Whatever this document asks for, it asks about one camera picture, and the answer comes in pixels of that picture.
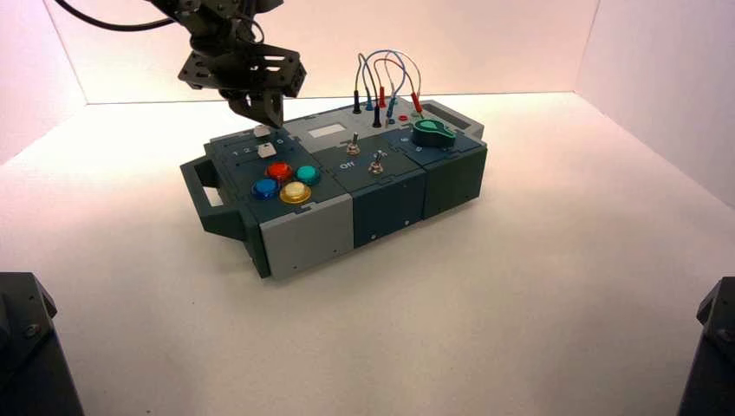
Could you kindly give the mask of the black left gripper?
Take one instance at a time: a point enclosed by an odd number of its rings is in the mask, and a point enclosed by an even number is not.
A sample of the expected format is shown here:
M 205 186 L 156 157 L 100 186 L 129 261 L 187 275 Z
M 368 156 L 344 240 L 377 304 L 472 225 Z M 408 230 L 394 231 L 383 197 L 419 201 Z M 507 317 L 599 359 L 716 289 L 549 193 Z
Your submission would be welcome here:
M 193 51 L 178 78 L 193 89 L 221 90 L 229 108 L 249 120 L 270 127 L 283 126 L 283 96 L 298 96 L 306 78 L 300 54 L 268 44 L 207 56 Z M 276 91 L 252 95 L 246 92 Z

